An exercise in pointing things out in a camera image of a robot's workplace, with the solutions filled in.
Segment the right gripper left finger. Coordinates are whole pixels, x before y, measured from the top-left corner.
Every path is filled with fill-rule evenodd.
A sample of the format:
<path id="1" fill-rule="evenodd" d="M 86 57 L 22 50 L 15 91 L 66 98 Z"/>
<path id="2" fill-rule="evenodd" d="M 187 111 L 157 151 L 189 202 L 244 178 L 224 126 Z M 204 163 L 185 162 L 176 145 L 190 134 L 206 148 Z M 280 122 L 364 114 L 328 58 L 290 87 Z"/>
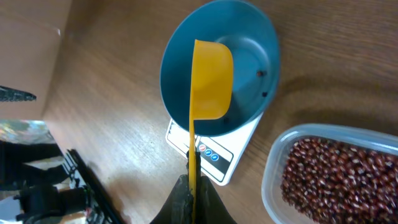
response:
<path id="1" fill-rule="evenodd" d="M 150 224 L 192 224 L 193 195 L 188 174 L 178 177 L 162 208 Z"/>

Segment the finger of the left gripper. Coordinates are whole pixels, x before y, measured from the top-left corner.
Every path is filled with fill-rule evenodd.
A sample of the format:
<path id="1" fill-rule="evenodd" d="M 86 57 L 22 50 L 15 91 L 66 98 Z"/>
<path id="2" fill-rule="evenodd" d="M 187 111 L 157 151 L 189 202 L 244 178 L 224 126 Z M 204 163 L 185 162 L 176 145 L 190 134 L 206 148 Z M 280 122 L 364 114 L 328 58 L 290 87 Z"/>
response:
<path id="1" fill-rule="evenodd" d="M 37 97 L 29 92 L 1 86 L 1 102 L 35 101 Z"/>

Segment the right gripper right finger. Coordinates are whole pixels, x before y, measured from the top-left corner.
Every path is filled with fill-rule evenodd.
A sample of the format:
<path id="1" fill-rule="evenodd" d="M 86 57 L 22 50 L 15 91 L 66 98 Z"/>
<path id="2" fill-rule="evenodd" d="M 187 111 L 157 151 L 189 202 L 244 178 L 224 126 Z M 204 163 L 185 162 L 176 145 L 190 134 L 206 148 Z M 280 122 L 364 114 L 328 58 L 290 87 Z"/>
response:
<path id="1" fill-rule="evenodd" d="M 236 224 L 218 195 L 211 180 L 200 175 L 201 157 L 195 153 L 197 167 L 197 192 L 195 223 L 199 224 Z"/>

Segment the clear plastic bean container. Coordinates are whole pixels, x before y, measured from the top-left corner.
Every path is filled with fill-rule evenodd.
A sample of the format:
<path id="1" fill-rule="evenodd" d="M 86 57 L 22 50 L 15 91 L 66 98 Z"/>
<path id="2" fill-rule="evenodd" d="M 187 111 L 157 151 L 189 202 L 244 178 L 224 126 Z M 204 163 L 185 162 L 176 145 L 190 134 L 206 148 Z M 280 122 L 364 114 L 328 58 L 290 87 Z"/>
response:
<path id="1" fill-rule="evenodd" d="M 276 223 L 396 223 L 397 137 L 302 124 L 273 143 L 262 179 Z"/>

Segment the red adzuki beans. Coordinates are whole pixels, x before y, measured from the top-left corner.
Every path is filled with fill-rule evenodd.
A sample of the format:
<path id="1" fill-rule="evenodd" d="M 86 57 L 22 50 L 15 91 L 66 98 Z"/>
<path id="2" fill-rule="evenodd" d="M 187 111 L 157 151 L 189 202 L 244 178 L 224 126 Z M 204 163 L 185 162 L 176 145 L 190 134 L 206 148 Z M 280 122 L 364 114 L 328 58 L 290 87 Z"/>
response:
<path id="1" fill-rule="evenodd" d="M 307 137 L 289 149 L 282 199 L 317 223 L 397 223 L 397 156 Z"/>

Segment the yellow plastic measuring scoop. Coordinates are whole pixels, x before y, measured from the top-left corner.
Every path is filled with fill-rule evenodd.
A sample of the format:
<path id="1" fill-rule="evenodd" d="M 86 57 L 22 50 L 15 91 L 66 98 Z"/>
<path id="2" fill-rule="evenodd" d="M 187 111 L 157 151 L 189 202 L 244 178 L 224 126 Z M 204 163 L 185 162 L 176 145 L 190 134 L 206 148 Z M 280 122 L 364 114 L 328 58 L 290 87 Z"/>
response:
<path id="1" fill-rule="evenodd" d="M 196 219 L 197 156 L 195 120 L 218 119 L 226 114 L 231 101 L 233 58 L 223 44 L 196 40 L 193 48 L 190 84 L 188 179 L 192 196 L 192 223 Z"/>

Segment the blue plastic bowl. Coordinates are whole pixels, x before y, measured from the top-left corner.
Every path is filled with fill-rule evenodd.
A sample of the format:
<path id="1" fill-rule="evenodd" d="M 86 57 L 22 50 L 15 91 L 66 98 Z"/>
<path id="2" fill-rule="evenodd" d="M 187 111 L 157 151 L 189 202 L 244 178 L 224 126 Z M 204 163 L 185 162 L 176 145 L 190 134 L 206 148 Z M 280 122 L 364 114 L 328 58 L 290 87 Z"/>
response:
<path id="1" fill-rule="evenodd" d="M 212 1 L 180 23 L 164 50 L 160 92 L 170 117 L 181 128 L 188 129 L 195 40 L 227 46 L 234 63 L 228 112 L 219 119 L 196 121 L 196 134 L 228 134 L 264 112 L 275 96 L 280 76 L 280 48 L 274 26 L 259 8 L 247 1 Z"/>

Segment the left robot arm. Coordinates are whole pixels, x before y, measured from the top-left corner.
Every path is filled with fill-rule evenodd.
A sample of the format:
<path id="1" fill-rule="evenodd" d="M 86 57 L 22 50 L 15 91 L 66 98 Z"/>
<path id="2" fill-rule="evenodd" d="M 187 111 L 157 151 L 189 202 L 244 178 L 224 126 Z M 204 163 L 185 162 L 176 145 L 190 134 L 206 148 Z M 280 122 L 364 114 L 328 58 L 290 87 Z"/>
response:
<path id="1" fill-rule="evenodd" d="M 13 197 L 23 211 L 15 216 L 22 223 L 58 223 L 62 217 L 87 211 L 87 223 L 122 224 L 100 181 L 79 153 L 68 150 L 65 162 L 50 171 L 45 180 L 24 180 L 19 194 Z"/>

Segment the white digital kitchen scale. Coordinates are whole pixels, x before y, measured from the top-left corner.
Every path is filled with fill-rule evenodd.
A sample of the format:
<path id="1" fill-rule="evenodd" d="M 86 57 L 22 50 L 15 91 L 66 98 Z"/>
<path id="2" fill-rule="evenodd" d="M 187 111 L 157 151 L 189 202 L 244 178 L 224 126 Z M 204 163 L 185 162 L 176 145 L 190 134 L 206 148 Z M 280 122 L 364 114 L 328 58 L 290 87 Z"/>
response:
<path id="1" fill-rule="evenodd" d="M 201 155 L 201 171 L 219 186 L 227 185 L 261 119 L 216 137 L 196 136 L 195 145 Z M 189 150 L 190 136 L 174 120 L 170 120 L 165 135 L 166 142 L 184 158 Z"/>

